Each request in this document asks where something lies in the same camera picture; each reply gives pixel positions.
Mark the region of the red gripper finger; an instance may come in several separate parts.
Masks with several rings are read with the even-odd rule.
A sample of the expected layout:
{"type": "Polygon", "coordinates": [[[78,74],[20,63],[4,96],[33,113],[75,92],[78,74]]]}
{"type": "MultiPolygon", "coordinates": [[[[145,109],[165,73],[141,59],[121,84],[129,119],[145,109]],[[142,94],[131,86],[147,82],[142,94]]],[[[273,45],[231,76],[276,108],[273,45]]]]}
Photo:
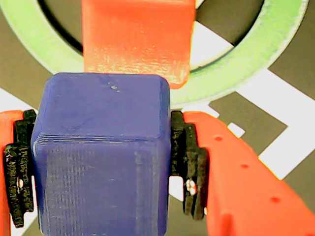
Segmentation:
{"type": "Polygon", "coordinates": [[[183,211],[206,219],[210,236],[312,236],[315,215],[217,118],[171,113],[172,175],[183,211]]]}
{"type": "Polygon", "coordinates": [[[11,235],[10,221],[24,227],[24,214],[34,211],[31,136],[33,109],[0,113],[0,234],[11,235]]]}

